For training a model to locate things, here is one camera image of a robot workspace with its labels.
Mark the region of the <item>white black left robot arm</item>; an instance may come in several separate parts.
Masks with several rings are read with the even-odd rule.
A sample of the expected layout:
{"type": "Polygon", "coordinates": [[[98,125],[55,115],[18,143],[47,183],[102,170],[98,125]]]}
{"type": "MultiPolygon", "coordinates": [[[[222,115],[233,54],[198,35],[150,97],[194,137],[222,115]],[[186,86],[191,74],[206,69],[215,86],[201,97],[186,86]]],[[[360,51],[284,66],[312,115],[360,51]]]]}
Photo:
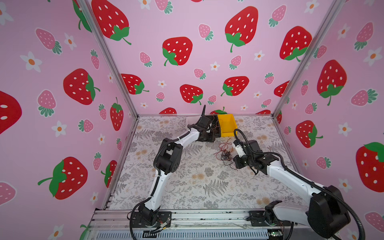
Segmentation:
{"type": "Polygon", "coordinates": [[[142,219],[150,226],[156,224],[161,207],[163,191],[169,177],[178,169],[183,149],[193,142],[214,142],[215,133],[212,131],[212,120],[205,115],[206,106],[203,107],[199,120],[188,125],[188,130],[176,139],[165,138],[155,156],[153,166],[157,171],[150,194],[147,199],[133,207],[130,217],[130,233],[136,239],[133,231],[134,213],[138,211],[142,219]]]}

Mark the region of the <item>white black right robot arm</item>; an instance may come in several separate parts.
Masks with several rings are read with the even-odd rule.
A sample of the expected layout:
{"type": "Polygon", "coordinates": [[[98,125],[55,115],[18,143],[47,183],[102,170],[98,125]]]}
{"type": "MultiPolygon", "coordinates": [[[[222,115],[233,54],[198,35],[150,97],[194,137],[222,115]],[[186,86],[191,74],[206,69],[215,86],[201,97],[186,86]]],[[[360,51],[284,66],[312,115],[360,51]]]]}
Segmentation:
{"type": "Polygon", "coordinates": [[[325,187],[309,180],[291,170],[281,154],[263,152],[257,141],[241,141],[238,135],[244,136],[244,133],[235,129],[233,148],[237,152],[234,157],[237,169],[250,167],[255,174],[261,172],[270,176],[293,190],[307,203],[302,206],[280,200],[273,201],[265,207],[264,215],[257,218],[259,221],[265,221],[270,226],[289,221],[311,227],[324,239],[336,240],[336,233],[354,220],[358,227],[358,239],[366,239],[362,221],[344,201],[338,188],[325,187]]]}

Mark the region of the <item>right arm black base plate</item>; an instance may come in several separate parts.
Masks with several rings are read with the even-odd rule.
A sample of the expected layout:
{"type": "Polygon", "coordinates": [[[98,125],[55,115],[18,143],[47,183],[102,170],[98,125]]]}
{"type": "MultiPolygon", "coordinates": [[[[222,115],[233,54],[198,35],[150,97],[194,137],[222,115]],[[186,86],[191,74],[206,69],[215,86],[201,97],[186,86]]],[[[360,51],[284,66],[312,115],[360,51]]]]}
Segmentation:
{"type": "Polygon", "coordinates": [[[249,211],[246,221],[253,227],[289,227],[291,225],[291,222],[280,221],[275,216],[265,213],[264,210],[249,211]]]}

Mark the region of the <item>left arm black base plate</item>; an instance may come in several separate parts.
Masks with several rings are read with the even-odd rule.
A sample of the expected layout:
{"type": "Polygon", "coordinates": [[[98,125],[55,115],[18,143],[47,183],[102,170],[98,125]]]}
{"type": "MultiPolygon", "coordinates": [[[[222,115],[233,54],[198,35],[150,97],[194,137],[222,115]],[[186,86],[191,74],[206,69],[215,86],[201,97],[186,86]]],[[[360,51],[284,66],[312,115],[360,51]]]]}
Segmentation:
{"type": "Polygon", "coordinates": [[[160,226],[170,227],[172,222],[172,212],[156,212],[152,214],[143,214],[134,212],[130,218],[130,224],[133,228],[158,228],[160,226]]]}

